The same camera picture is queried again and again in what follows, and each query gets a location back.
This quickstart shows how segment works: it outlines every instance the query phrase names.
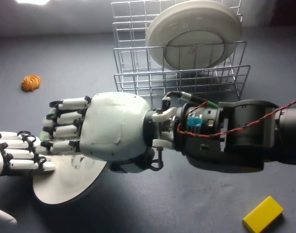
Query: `yellow block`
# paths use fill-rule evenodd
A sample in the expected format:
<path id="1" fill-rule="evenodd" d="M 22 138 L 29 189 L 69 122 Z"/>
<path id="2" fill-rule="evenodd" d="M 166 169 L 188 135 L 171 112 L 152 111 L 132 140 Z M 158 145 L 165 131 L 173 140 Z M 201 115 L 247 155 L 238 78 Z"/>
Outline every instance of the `yellow block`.
<path id="1" fill-rule="evenodd" d="M 243 224 L 252 233 L 260 233 L 283 211 L 284 209 L 271 196 L 268 196 L 243 219 Z"/>

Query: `white plate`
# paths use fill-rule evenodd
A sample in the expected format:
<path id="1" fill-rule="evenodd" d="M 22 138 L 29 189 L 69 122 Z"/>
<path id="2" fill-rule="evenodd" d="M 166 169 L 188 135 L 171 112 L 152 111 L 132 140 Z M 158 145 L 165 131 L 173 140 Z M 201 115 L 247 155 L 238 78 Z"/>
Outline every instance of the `white plate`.
<path id="1" fill-rule="evenodd" d="M 46 204 L 61 204 L 85 193 L 100 174 L 108 169 L 107 162 L 83 155 L 55 155 L 55 171 L 36 175 L 33 190 L 36 197 Z"/>
<path id="2" fill-rule="evenodd" d="M 242 25 L 227 6 L 212 0 L 191 0 L 174 5 L 159 14 L 147 30 L 145 43 L 152 58 L 168 69 L 213 67 L 236 49 Z M 217 44 L 210 46 L 191 46 Z"/>

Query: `orange pastry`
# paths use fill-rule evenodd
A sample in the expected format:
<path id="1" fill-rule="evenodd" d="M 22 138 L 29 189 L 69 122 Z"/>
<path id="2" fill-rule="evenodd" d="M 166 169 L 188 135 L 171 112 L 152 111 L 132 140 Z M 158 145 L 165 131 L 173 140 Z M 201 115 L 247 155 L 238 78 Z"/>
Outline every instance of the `orange pastry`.
<path id="1" fill-rule="evenodd" d="M 42 81 L 39 76 L 35 74 L 27 75 L 21 83 L 21 88 L 24 91 L 34 91 L 40 87 L 41 83 Z"/>

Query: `gray table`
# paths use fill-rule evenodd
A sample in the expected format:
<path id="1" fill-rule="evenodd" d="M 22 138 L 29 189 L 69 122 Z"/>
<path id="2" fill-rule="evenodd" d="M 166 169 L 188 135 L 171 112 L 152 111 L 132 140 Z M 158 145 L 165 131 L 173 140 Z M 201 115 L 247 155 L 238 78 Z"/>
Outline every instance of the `gray table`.
<path id="1" fill-rule="evenodd" d="M 242 99 L 285 105 L 296 100 L 296 28 L 246 28 L 244 64 L 252 69 Z M 111 34 L 0 39 L 0 130 L 37 133 L 48 102 L 115 91 Z M 20 89 L 30 73 L 43 79 L 33 93 Z M 17 232 L 239 233 L 242 218 L 267 196 L 284 207 L 270 232 L 296 233 L 296 166 L 269 163 L 253 174 L 199 170 L 178 152 L 164 152 L 160 172 L 108 172 L 83 198 L 45 206 L 31 181 L 0 178 L 0 208 Z"/>

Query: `wire basket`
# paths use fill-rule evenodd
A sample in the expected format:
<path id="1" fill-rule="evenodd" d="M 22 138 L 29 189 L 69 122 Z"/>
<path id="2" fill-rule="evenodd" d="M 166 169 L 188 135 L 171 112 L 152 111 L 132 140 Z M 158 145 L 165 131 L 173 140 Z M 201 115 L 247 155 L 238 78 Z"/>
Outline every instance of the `wire basket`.
<path id="1" fill-rule="evenodd" d="M 118 91 L 133 93 L 142 97 L 163 96 L 170 90 L 191 93 L 234 93 L 238 99 L 242 94 L 250 66 L 242 66 L 246 42 L 208 44 L 172 47 L 146 47 L 145 36 L 153 19 L 167 8 L 186 0 L 140 0 L 112 3 L 113 32 L 116 49 L 113 50 L 118 74 L 114 75 Z M 230 7 L 238 16 L 241 0 L 216 0 Z M 213 57 L 220 46 L 235 47 L 234 52 L 219 63 Z M 193 65 L 183 69 L 181 51 L 192 49 Z M 163 54 L 160 64 L 153 60 L 151 50 Z M 165 53 L 176 50 L 175 67 L 169 67 Z M 199 54 L 209 54 L 203 58 Z"/>

